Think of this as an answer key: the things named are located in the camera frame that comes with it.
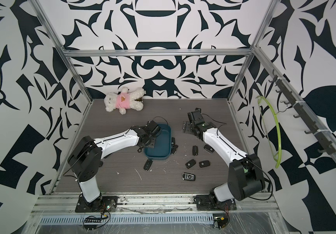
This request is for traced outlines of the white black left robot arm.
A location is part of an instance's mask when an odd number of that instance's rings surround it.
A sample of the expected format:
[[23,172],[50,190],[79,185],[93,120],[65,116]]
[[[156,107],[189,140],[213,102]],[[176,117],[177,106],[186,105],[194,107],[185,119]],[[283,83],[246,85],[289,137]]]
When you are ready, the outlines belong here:
[[156,122],[149,121],[144,126],[132,126],[112,136],[83,137],[67,162],[79,184],[85,202],[92,204],[101,197],[96,175],[102,159],[128,147],[138,146],[138,152],[144,148],[154,147],[154,141],[160,132],[161,127]]

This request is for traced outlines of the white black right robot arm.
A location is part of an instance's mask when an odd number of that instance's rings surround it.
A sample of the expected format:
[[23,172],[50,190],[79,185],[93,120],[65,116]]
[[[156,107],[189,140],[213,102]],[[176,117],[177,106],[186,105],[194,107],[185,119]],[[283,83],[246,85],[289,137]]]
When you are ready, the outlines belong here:
[[201,109],[187,114],[189,132],[209,145],[228,166],[227,182],[210,192],[213,204],[231,199],[241,201],[265,189],[261,162],[231,143],[213,123],[205,121]]

